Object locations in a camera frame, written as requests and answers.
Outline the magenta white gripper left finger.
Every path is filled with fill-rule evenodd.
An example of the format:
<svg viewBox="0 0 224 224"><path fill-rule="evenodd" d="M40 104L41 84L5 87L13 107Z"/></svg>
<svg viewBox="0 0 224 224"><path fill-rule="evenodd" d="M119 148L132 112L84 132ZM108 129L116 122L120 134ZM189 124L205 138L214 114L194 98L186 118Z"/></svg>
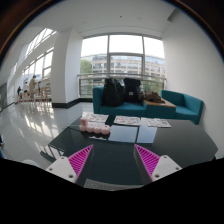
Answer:
<svg viewBox="0 0 224 224"><path fill-rule="evenodd" d="M72 183L84 183L92 152L93 146L89 145L69 157L61 156L47 168L47 171Z"/></svg>

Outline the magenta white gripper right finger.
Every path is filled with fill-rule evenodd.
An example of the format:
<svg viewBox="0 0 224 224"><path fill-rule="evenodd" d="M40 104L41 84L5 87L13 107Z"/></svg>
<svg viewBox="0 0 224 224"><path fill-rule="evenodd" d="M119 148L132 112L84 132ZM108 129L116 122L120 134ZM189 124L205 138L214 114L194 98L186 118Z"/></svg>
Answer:
<svg viewBox="0 0 224 224"><path fill-rule="evenodd" d="M168 155L159 156L137 144L134 148L152 182L181 170L181 167Z"/></svg>

